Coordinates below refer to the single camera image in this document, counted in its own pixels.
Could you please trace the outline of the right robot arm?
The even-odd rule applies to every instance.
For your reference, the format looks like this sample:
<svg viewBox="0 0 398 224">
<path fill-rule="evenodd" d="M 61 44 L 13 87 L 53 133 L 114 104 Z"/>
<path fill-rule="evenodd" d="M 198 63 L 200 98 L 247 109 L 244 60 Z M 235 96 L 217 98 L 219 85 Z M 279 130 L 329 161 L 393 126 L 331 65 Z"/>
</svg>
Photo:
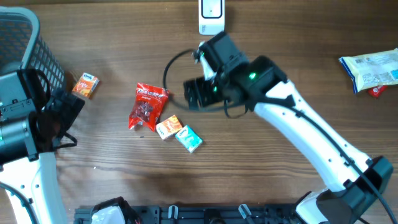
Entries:
<svg viewBox="0 0 398 224">
<path fill-rule="evenodd" d="M 220 32 L 192 50 L 204 77 L 186 81 L 188 107 L 214 111 L 243 106 L 278 129 L 311 163 L 325 186 L 293 207 L 302 223 L 354 223 L 375 202 L 385 204 L 393 173 L 382 156 L 371 158 L 342 138 L 302 98 L 292 81 L 268 57 L 249 60 Z"/>
</svg>

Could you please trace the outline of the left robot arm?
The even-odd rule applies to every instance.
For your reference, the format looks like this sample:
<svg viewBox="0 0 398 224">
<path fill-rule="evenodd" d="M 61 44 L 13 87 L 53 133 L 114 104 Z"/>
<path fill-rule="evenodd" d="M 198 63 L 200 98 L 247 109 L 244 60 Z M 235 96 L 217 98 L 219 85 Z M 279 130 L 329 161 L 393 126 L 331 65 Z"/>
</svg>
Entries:
<svg viewBox="0 0 398 224">
<path fill-rule="evenodd" d="M 1 75 L 1 103 L 1 188 L 17 222 L 66 223 L 55 152 L 77 145 L 68 130 L 84 100 L 23 69 Z"/>
</svg>

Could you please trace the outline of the orange tissue pack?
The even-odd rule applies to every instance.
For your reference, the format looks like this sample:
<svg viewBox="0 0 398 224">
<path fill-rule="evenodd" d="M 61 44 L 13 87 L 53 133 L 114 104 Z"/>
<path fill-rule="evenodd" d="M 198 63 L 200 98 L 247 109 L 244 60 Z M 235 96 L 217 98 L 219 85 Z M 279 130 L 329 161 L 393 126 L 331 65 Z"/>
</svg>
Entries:
<svg viewBox="0 0 398 224">
<path fill-rule="evenodd" d="M 83 73 L 76 85 L 73 87 L 72 92 L 84 96 L 85 98 L 89 98 L 99 82 L 100 80 L 98 77 L 89 73 Z"/>
<path fill-rule="evenodd" d="M 167 118 L 166 120 L 160 122 L 155 126 L 155 130 L 157 131 L 162 140 L 165 140 L 173 136 L 174 134 L 179 132 L 182 128 L 183 126 L 176 115 L 172 115 L 171 117 Z"/>
</svg>

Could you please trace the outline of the cream snack pouch blue seal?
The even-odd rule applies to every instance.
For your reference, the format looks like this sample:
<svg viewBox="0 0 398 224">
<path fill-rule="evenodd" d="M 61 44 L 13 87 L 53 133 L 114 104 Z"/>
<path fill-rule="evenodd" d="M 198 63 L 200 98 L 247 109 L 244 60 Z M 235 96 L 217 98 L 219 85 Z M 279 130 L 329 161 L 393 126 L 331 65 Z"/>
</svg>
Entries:
<svg viewBox="0 0 398 224">
<path fill-rule="evenodd" d="M 375 86 L 397 84 L 397 48 L 378 53 L 340 57 L 340 64 L 357 94 Z"/>
</svg>

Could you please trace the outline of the teal tissue pack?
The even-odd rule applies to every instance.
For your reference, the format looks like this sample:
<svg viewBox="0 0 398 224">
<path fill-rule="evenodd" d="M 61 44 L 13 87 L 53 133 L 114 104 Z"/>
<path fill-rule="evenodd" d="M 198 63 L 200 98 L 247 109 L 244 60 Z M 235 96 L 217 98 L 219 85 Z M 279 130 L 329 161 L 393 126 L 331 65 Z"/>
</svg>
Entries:
<svg viewBox="0 0 398 224">
<path fill-rule="evenodd" d="M 193 153 L 203 143 L 202 138 L 188 125 L 184 126 L 175 137 L 189 153 Z"/>
</svg>

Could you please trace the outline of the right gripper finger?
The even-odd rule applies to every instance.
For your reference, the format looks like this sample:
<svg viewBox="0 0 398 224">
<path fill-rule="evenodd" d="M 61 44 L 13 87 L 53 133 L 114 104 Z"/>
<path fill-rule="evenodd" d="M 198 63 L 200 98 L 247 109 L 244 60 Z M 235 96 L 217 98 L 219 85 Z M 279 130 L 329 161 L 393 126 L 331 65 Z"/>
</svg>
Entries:
<svg viewBox="0 0 398 224">
<path fill-rule="evenodd" d="M 202 97 L 201 94 L 187 91 L 184 93 L 184 97 L 188 103 L 188 109 L 193 111 L 202 111 Z"/>
<path fill-rule="evenodd" d="M 203 89 L 203 83 L 205 81 L 204 77 L 194 78 L 187 80 L 183 83 L 185 93 L 190 93 L 194 91 L 201 92 Z"/>
</svg>

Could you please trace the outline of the red snack bag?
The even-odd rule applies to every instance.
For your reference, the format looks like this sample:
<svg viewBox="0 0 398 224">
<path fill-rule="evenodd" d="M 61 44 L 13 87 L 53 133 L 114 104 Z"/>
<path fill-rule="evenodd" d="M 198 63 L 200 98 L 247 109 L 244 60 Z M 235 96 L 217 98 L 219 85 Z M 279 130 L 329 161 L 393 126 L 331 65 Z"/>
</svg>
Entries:
<svg viewBox="0 0 398 224">
<path fill-rule="evenodd" d="M 129 129 L 141 125 L 148 127 L 152 132 L 160 114 L 169 98 L 169 91 L 165 88 L 137 83 L 134 106 L 129 115 Z"/>
</svg>

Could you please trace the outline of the red candy bar wrapper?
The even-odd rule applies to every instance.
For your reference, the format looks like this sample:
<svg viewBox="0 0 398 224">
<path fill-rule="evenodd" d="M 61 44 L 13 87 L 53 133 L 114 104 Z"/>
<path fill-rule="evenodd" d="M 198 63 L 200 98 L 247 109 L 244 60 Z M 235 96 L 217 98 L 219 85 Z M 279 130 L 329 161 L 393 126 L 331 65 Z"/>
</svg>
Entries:
<svg viewBox="0 0 398 224">
<path fill-rule="evenodd" d="M 379 98 L 380 95 L 386 90 L 387 86 L 378 85 L 368 90 L 368 94 L 374 98 Z"/>
</svg>

